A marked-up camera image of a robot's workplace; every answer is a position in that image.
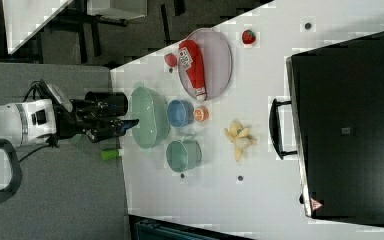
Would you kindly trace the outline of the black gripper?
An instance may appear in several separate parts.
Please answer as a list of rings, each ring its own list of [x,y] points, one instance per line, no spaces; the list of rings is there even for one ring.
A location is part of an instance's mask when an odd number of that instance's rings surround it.
[[[56,120],[56,133],[53,142],[69,139],[77,134],[85,134],[92,143],[98,143],[116,136],[124,136],[135,127],[138,119],[120,120],[116,117],[101,115],[117,115],[118,106],[107,102],[98,104],[90,100],[71,99],[72,110],[68,111],[62,104],[53,106]]]

